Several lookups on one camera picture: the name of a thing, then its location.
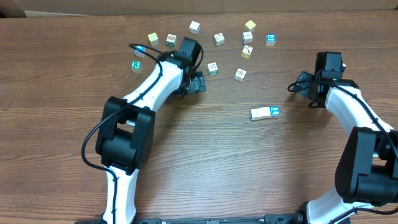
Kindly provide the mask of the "green R letter block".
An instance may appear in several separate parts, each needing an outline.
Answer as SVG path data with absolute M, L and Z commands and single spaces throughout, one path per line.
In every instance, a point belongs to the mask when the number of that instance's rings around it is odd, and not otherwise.
M 133 60 L 131 63 L 131 70 L 134 73 L 141 73 L 142 72 L 142 63 L 141 61 Z

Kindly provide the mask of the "blue top block left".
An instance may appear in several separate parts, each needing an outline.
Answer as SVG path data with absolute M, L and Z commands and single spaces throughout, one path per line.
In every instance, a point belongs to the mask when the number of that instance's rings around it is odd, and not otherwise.
M 146 52 L 146 48 L 144 46 L 141 46 L 141 45 L 137 45 L 135 50 L 134 50 L 135 56 L 141 57 L 141 58 L 144 58 L 146 56 L 145 52 Z

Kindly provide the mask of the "white picture block lower right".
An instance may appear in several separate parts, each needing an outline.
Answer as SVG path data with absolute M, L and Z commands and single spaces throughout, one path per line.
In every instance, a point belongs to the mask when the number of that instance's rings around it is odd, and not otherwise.
M 246 71 L 239 68 L 239 69 L 237 69 L 237 71 L 234 75 L 234 79 L 242 82 L 244 80 L 245 75 L 246 75 Z

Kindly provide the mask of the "yellow top block right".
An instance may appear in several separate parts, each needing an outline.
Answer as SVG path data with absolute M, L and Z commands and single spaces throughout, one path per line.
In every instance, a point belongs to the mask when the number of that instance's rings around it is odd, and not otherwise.
M 252 20 L 249 20 L 244 25 L 245 32 L 254 32 L 256 28 L 256 23 Z

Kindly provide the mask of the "plain white wooden block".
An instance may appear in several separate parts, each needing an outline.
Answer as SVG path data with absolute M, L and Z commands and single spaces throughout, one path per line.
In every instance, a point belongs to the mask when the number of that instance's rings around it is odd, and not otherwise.
M 269 107 L 262 107 L 262 108 L 259 108 L 259 116 L 262 118 L 262 119 L 265 119 L 265 118 L 270 118 L 272 115 L 271 115 L 271 109 L 269 108 Z

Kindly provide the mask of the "yellow block red picture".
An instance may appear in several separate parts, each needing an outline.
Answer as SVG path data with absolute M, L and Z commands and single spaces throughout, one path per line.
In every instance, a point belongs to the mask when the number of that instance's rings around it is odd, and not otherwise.
M 250 56 L 251 56 L 251 54 L 252 54 L 252 51 L 253 51 L 253 48 L 252 48 L 252 47 L 250 47 L 250 46 L 248 46 L 248 45 L 245 45 L 245 46 L 243 47 L 242 52 L 241 52 L 241 56 L 242 56 L 243 58 L 249 59 Z

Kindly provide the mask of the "blue P letter block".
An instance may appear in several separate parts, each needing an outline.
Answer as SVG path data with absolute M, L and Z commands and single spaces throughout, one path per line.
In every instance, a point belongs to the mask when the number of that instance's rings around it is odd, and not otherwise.
M 275 34 L 267 34 L 266 35 L 266 47 L 273 47 L 276 43 Z

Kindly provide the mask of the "blue T umbrella block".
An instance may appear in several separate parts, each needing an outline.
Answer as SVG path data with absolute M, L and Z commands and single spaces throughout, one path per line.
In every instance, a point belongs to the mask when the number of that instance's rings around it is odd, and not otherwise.
M 270 114 L 272 117 L 276 117 L 280 115 L 280 110 L 278 106 L 271 106 L 270 107 Z

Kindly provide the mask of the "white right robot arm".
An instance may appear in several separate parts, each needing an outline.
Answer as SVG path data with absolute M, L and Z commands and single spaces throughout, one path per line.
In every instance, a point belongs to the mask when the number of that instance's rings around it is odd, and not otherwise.
M 309 108 L 331 112 L 348 135 L 334 186 L 301 204 L 292 223 L 349 223 L 358 212 L 397 213 L 380 209 L 397 203 L 397 130 L 377 116 L 353 80 L 343 78 L 345 69 L 341 53 L 319 52 L 314 72 L 302 72 L 287 88 L 310 99 Z

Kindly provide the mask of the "yellow top block left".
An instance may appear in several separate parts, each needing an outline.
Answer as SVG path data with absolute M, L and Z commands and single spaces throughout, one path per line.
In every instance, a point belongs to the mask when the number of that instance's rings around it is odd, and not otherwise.
M 152 47 L 154 47 L 154 46 L 159 44 L 159 38 L 158 38 L 158 35 L 155 32 L 149 34 L 148 35 L 148 39 L 149 39 L 149 42 L 150 42 Z

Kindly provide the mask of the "white picture block centre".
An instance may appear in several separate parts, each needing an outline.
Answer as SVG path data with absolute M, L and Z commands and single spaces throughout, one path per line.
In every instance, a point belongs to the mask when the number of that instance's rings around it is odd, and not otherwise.
M 225 42 L 225 38 L 222 32 L 215 34 L 213 36 L 213 40 L 216 46 L 223 45 Z

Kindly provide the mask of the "green B picture block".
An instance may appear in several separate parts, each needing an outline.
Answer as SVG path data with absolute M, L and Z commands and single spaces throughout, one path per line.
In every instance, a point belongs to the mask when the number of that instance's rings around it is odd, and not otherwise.
M 169 47 L 175 47 L 176 40 L 177 40 L 176 35 L 169 34 L 166 38 L 166 45 Z

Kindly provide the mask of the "green edged picture block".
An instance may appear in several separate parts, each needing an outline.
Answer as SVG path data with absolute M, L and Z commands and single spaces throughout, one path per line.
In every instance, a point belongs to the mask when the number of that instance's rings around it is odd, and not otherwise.
M 218 74 L 218 66 L 217 66 L 216 62 L 209 63 L 207 65 L 207 69 L 208 69 L 208 74 L 209 75 Z

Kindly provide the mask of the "white butterfly block top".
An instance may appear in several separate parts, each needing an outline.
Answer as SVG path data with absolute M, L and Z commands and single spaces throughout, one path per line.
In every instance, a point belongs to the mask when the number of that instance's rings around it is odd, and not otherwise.
M 191 21 L 191 23 L 189 25 L 189 32 L 197 35 L 199 33 L 199 31 L 200 31 L 200 23 Z

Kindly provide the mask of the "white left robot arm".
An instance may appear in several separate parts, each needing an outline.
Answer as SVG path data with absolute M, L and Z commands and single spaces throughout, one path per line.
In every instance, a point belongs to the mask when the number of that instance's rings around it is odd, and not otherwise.
M 204 92 L 205 79 L 198 68 L 203 48 L 188 37 L 178 50 L 161 52 L 147 79 L 124 98 L 110 97 L 96 128 L 95 151 L 106 172 L 106 210 L 99 223 L 134 223 L 137 175 L 152 150 L 157 110 L 172 95 Z

